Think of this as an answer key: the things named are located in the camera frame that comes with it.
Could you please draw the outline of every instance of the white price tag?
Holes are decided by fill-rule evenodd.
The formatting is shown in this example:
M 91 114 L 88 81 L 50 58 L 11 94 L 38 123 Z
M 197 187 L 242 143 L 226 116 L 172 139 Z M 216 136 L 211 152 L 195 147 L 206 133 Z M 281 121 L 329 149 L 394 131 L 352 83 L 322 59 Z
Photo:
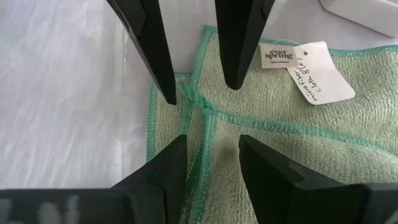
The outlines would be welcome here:
M 296 67 L 296 53 L 293 46 L 260 44 L 262 68 Z
M 287 70 L 308 102 L 322 105 L 355 96 L 355 91 L 333 64 L 325 42 L 304 44 L 294 49 L 298 65 Z

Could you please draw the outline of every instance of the folded cloth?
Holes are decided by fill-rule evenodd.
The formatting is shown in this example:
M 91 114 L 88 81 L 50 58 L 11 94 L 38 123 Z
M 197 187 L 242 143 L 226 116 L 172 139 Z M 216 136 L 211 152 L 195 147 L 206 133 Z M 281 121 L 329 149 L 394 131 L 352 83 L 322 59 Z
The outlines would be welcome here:
M 314 106 L 286 69 L 262 69 L 259 51 L 243 87 L 229 89 L 217 31 L 203 31 L 192 75 L 177 74 L 178 106 L 151 89 L 148 159 L 178 134 L 188 136 L 182 223 L 256 223 L 239 166 L 240 134 L 345 184 L 398 182 L 398 46 L 330 50 L 356 96 Z

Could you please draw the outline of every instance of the white container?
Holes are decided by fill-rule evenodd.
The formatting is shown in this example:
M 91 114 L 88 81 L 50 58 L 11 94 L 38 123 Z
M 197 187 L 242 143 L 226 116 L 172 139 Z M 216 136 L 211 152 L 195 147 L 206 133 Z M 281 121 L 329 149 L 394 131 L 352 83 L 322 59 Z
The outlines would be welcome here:
M 391 37 L 398 37 L 398 0 L 320 0 L 322 6 Z

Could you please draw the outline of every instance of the green microfiber cloth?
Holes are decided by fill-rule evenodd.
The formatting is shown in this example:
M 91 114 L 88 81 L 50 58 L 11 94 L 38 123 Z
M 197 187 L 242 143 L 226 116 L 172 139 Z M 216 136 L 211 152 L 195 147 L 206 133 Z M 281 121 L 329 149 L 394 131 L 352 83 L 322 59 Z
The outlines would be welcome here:
M 203 32 L 193 73 L 176 74 L 178 106 L 155 86 L 150 94 L 148 160 L 188 136 L 182 223 L 256 223 L 239 166 L 240 134 L 345 184 L 398 182 L 398 46 L 330 50 L 356 97 L 314 106 L 286 69 L 261 69 L 258 51 L 243 87 L 229 89 L 216 28 Z

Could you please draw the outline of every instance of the cloth label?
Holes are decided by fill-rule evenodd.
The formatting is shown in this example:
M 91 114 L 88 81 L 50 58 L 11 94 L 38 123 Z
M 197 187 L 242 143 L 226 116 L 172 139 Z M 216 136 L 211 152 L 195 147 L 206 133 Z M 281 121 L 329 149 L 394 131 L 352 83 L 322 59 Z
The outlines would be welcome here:
M 355 96 L 355 91 L 333 64 L 325 42 L 299 45 L 294 50 L 298 65 L 287 70 L 308 102 L 322 105 Z
M 293 46 L 260 44 L 262 68 L 296 67 L 299 63 Z

